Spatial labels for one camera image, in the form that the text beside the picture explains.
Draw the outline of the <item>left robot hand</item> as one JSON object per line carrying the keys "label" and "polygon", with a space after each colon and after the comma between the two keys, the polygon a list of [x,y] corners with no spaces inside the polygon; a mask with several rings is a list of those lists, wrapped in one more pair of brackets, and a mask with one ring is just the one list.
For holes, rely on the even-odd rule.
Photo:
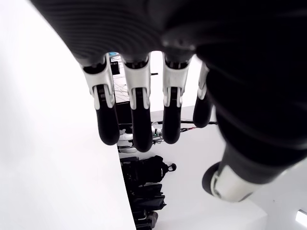
{"label": "left robot hand", "polygon": [[150,54],[163,54],[162,136],[180,136],[190,61],[201,72],[193,123],[216,111],[226,141],[202,179],[214,197],[240,202],[307,156],[307,3],[304,0],[35,0],[83,69],[98,130],[119,139],[110,52],[121,55],[140,152],[153,143]]}

